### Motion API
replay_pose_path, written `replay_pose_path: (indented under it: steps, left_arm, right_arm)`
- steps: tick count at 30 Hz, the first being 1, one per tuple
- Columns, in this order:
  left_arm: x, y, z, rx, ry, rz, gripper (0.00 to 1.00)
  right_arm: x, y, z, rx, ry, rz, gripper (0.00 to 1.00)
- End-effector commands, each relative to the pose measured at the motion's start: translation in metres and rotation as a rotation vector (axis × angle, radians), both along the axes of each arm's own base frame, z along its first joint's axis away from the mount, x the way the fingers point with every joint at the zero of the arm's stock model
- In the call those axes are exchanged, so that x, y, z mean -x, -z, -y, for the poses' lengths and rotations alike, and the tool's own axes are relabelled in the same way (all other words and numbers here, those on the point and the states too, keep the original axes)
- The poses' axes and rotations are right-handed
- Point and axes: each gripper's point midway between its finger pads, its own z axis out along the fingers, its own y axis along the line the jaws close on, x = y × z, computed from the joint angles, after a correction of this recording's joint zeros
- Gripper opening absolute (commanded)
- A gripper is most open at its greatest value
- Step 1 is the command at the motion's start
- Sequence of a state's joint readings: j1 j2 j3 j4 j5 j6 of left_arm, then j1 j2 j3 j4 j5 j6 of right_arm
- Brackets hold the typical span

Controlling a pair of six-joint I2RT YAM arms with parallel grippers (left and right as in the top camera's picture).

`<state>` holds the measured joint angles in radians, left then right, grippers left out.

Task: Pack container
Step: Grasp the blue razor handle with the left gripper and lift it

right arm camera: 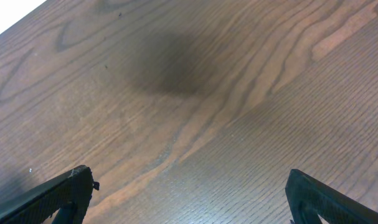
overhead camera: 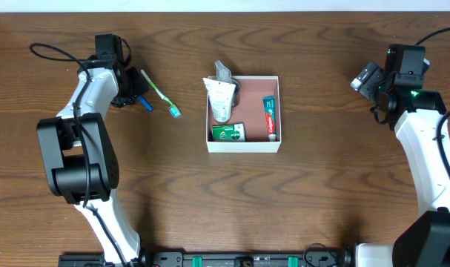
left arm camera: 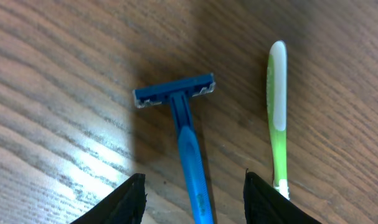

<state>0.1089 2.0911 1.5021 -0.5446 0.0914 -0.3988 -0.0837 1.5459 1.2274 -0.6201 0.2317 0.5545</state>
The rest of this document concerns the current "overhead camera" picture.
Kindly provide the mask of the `clear pump soap bottle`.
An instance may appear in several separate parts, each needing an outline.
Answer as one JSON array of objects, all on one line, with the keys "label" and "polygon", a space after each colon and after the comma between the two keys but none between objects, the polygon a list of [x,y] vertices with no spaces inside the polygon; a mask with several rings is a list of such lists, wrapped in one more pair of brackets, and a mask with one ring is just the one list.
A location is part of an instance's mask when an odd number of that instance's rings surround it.
[{"label": "clear pump soap bottle", "polygon": [[220,60],[214,62],[216,68],[216,80],[234,85],[234,96],[232,107],[239,104],[239,82],[232,78],[231,71],[221,63]]}]

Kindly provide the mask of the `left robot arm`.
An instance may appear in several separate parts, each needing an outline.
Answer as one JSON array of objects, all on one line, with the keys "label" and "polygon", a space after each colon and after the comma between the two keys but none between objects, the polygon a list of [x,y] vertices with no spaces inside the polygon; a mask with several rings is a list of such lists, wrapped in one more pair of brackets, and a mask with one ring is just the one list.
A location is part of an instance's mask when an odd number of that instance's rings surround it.
[{"label": "left robot arm", "polygon": [[109,107],[135,103],[148,86],[130,66],[128,43],[117,35],[95,37],[96,52],[75,62],[79,83],[70,101],[53,118],[36,126],[51,192],[64,197],[88,221],[103,252],[64,253],[59,266],[152,266],[119,201],[119,162],[105,127]]}]

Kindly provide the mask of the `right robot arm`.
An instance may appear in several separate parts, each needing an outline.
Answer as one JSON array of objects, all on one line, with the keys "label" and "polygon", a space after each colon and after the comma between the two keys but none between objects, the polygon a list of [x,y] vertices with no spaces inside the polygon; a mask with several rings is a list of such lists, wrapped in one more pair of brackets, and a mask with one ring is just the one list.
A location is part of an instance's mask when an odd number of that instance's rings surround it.
[{"label": "right robot arm", "polygon": [[370,62],[351,83],[402,145],[419,213],[392,244],[356,245],[354,266],[450,266],[450,111],[439,92],[423,89],[425,54],[423,46],[390,44],[384,67]]}]

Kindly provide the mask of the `green soap bar box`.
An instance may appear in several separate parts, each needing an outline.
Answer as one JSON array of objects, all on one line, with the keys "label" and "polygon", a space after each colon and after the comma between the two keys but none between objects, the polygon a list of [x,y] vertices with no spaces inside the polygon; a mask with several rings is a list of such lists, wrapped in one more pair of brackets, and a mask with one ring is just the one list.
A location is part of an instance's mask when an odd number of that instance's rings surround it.
[{"label": "green soap bar box", "polygon": [[245,141],[245,128],[243,123],[213,126],[211,131],[215,142]]}]

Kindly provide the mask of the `white lotion tube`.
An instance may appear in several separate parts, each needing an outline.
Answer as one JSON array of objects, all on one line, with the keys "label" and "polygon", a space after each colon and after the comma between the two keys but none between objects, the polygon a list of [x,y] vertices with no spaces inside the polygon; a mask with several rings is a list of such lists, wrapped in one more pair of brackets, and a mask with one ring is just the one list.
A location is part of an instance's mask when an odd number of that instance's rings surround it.
[{"label": "white lotion tube", "polygon": [[231,107],[234,100],[235,84],[220,82],[208,78],[203,79],[208,92],[214,119],[225,123],[231,118]]}]

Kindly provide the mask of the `Colgate toothpaste tube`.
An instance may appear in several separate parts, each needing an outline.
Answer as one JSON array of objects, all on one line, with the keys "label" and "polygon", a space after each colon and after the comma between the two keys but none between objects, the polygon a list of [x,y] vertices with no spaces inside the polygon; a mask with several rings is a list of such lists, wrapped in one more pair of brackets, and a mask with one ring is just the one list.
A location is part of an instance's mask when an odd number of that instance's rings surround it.
[{"label": "Colgate toothpaste tube", "polygon": [[266,128],[270,142],[277,140],[276,122],[275,122],[275,97],[264,96],[263,105],[265,109]]}]

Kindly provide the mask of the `blue disposable razor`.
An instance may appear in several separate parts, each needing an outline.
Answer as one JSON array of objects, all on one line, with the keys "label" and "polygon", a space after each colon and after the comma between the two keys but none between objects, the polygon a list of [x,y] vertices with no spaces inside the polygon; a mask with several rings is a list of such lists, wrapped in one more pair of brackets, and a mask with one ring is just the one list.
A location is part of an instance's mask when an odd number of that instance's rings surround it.
[{"label": "blue disposable razor", "polygon": [[143,96],[138,96],[138,100],[142,103],[142,105],[150,112],[153,111],[153,107],[151,106],[151,104],[143,97]]}]

